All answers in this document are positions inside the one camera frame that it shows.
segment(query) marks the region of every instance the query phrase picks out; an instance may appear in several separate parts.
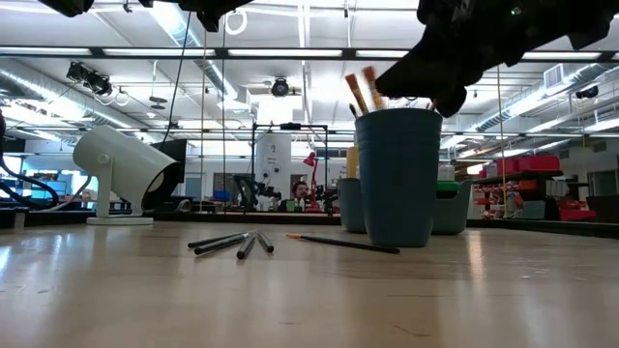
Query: air duct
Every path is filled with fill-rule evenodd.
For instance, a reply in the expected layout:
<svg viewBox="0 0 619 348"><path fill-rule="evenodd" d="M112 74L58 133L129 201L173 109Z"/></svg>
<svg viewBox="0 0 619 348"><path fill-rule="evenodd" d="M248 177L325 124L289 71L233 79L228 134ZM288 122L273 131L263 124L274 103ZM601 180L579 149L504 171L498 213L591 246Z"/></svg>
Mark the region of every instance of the air duct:
<svg viewBox="0 0 619 348"><path fill-rule="evenodd" d="M45 109L78 121L82 117L104 118L121 128L144 128L135 119L101 105L91 97L37 72L13 59L0 60L0 91L2 98L44 102Z"/></svg>
<svg viewBox="0 0 619 348"><path fill-rule="evenodd" d="M482 121L466 131L487 131L561 95L592 87L596 79L616 68L616 64L590 64L580 69L573 64L559 64L544 73L543 81L504 101L503 114L497 106L480 116ZM442 141L441 148L451 148L464 139L465 136L452 136Z"/></svg>
<svg viewBox="0 0 619 348"><path fill-rule="evenodd" d="M155 3L150 13L170 39L178 46L183 46L187 30L187 15L183 14L178 6L161 2ZM190 28L186 47L200 48L202 45L201 40ZM204 72L220 96L227 100L237 99L237 89L223 78L213 61L193 60L193 62Z"/></svg>

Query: security camera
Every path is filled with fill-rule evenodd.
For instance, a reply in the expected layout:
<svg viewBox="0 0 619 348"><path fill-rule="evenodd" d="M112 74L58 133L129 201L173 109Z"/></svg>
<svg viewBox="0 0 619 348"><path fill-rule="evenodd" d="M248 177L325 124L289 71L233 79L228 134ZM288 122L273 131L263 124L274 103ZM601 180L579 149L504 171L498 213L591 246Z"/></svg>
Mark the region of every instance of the security camera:
<svg viewBox="0 0 619 348"><path fill-rule="evenodd" d="M290 86L286 82L284 77L278 77L275 79L273 87L271 87L271 93L276 97L285 97L290 91Z"/></svg>

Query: person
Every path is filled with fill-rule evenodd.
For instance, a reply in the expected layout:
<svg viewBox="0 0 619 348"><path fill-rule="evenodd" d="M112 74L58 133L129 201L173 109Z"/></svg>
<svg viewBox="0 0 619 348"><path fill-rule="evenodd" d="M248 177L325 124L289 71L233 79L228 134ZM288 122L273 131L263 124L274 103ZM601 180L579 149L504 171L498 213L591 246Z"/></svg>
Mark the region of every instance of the person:
<svg viewBox="0 0 619 348"><path fill-rule="evenodd" d="M278 207L278 212L285 213L288 211L287 204L288 201L299 201L301 199L306 199L310 192L310 187L306 182L297 182L292 186L292 198L284 199L281 201L280 206Z"/></svg>

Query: ceiling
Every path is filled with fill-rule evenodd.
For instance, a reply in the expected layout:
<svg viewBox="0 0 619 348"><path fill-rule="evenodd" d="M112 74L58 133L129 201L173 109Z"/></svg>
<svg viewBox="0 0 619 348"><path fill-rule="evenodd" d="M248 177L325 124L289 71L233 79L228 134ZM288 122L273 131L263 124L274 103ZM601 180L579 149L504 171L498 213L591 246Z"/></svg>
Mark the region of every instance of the ceiling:
<svg viewBox="0 0 619 348"><path fill-rule="evenodd" d="M133 12L127 14L122 9L122 3L117 0L97 0L91 13L67 18L55 14L36 1L0 0L2 16L0 45L175 46L175 42L151 14L152 10L143 9L139 3L132 1ZM309 4L309 11L305 14L305 29L301 29L304 21L299 20L298 5L302 3ZM350 0L347 3L351 10L349 18L343 15L343 0L257 0L242 8L247 14L247 27L243 32L230 35L222 28L219 33L209 33L205 43L208 47L299 47L304 43L306 47L408 49L421 38L424 26L416 18L417 1ZM616 43L619 41L619 25L616 25L618 20L613 21L608 38L586 49L616 49ZM242 24L241 21L240 15L232 15L229 18L230 28L232 30L238 28ZM204 42L204 31L195 15L192 16L190 27L198 39ZM302 39L301 30L305 30L306 34L301 35ZM570 50L571 46L567 38L562 38L542 48ZM155 74L153 74L154 61L146 59L18 58L17 60L67 87L72 86L66 78L69 64L78 60L92 70L109 75L115 86L122 87L131 96L127 105L112 103L110 107L144 124L145 128L163 128L167 124L179 68L177 60L160 60ZM303 91L304 68L301 61L214 60L213 64L222 72L225 79L236 86L248 88L254 105L271 98L268 95L267 85L272 83L275 77L286 77L291 87ZM354 119L348 108L352 96L343 77L348 73L360 74L361 69L367 65L373 65L378 73L383 73L393 65L393 62L307 61L306 64L309 74L307 95L311 106L309 119L315 124L328 125L330 128L352 130ZM464 107L458 116L445 120L444 131L465 131L470 125L477 123L481 115L497 107L499 84L500 96L506 100L540 82L543 79L543 72L554 65L521 63L510 68L503 66L500 67L500 78L497 78L496 69L486 72L482 80L467 88L469 94ZM209 87L212 91L208 79L205 82L205 87ZM185 61L172 115L175 121L199 120L203 116L205 120L221 122L223 113L218 107L219 98L215 93L203 95L202 83L202 71L191 61ZM88 91L81 86L74 88L88 94ZM149 97L152 95L169 101L165 105L165 110L150 108L153 103L149 101ZM306 122L301 95L302 93L299 93L299 96L286 97L290 100L289 105L292 105L287 107L294 108L292 112L294 122ZM424 107L428 101L417 101L417 103L420 107ZM559 106L557 103L555 108L546 107L527 114L526 118L515 118L506 124L507 129L526 131L556 118L557 112L562 110ZM147 112L153 111L155 117L147 116ZM253 121L248 112L228 111L225 118L228 120L226 126L233 128L249 127ZM19 133L13 135L24 137Z"/></svg>

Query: lamp base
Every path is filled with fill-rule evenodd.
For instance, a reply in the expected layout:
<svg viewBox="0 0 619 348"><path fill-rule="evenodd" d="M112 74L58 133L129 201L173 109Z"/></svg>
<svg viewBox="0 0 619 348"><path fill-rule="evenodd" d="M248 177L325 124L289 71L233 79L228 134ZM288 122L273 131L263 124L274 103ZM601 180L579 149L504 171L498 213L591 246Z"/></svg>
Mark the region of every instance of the lamp base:
<svg viewBox="0 0 619 348"><path fill-rule="evenodd" d="M87 224L105 225L105 226L135 226L153 224L152 217L89 217L86 219Z"/></svg>

